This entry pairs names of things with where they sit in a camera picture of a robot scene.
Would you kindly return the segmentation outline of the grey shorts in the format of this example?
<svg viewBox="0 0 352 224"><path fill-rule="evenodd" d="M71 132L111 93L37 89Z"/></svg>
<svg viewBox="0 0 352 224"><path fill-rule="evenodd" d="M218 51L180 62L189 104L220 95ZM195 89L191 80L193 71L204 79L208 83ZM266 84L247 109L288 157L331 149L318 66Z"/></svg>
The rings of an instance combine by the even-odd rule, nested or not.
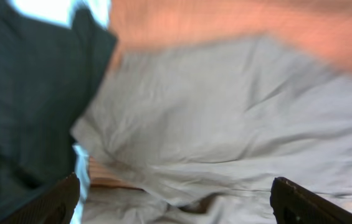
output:
<svg viewBox="0 0 352 224"><path fill-rule="evenodd" d="M352 75L266 36L124 57L75 139L132 189L84 223L274 223L274 178L352 212Z"/></svg>

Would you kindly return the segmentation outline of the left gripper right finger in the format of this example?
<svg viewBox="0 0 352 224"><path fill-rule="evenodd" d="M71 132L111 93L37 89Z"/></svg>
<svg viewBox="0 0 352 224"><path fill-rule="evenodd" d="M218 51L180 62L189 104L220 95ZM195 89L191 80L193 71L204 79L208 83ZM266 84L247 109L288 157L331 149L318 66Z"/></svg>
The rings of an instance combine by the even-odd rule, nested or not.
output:
<svg viewBox="0 0 352 224"><path fill-rule="evenodd" d="M270 206L277 224L352 224L352 213L284 177L272 183Z"/></svg>

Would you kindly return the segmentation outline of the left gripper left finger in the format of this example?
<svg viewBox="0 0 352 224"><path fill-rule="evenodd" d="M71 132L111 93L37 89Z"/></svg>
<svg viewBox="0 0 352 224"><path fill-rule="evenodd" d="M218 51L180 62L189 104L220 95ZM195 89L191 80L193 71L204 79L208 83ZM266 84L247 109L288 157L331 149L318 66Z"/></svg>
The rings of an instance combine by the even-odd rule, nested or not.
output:
<svg viewBox="0 0 352 224"><path fill-rule="evenodd" d="M72 173L17 208L2 224L68 224L80 197L80 182Z"/></svg>

